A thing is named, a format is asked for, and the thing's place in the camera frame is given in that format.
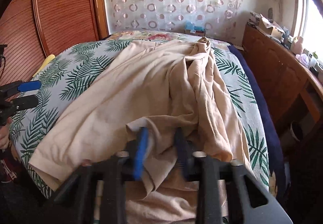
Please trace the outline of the person's left hand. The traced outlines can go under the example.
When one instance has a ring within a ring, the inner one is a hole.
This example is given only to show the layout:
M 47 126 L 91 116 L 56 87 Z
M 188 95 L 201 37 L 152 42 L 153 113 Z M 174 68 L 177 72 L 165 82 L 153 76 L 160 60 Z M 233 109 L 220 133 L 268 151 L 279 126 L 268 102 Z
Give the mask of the person's left hand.
M 9 117 L 7 123 L 4 126 L 1 126 L 0 129 L 0 149 L 5 150 L 9 145 L 9 127 L 12 123 L 12 119 Z

